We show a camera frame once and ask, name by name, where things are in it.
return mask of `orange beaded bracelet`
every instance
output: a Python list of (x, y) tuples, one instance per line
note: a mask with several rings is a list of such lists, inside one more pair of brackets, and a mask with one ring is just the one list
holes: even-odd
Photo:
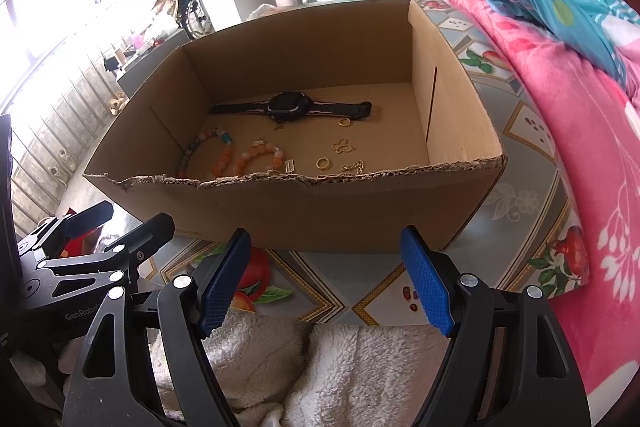
[(258, 154), (263, 154), (266, 152), (273, 152), (273, 160), (271, 160), (271, 167), (273, 169), (278, 169), (282, 166), (284, 162), (284, 153), (278, 149), (273, 143), (267, 142), (267, 140), (261, 138), (258, 141), (255, 141), (254, 144), (249, 149), (249, 152), (243, 152), (242, 156), (238, 158), (236, 164), (233, 168), (234, 176), (241, 176), (242, 169), (244, 169), (251, 161), (251, 158), (255, 158)]

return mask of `smartwatch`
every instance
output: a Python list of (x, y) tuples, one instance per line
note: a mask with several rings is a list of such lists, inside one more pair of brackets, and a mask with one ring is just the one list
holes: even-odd
[(264, 102), (214, 105), (209, 114), (265, 114), (278, 123), (299, 120), (307, 115), (359, 120), (371, 114), (371, 102), (317, 102), (303, 92), (284, 91)]

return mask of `watch face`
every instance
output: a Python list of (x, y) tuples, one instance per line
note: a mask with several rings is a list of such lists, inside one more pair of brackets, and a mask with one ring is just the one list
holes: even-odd
[(307, 100), (308, 96), (303, 92), (281, 92), (269, 101), (268, 111), (275, 114), (296, 113), (301, 110), (306, 112)]

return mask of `gold chain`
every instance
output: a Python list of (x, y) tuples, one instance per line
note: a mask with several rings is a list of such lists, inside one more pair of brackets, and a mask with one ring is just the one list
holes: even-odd
[(356, 174), (364, 174), (364, 161), (358, 160), (353, 165), (345, 165), (342, 167), (342, 172), (353, 172)]

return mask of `cardboard slit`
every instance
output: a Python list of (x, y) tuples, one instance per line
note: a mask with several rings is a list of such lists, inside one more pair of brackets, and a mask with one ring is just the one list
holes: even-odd
[(438, 67), (433, 69), (433, 87), (431, 87), (431, 105), (429, 107), (429, 121), (427, 123), (427, 138), (429, 137), (429, 128), (431, 127), (431, 115), (433, 113), (433, 98), (436, 94), (436, 79), (438, 77)]

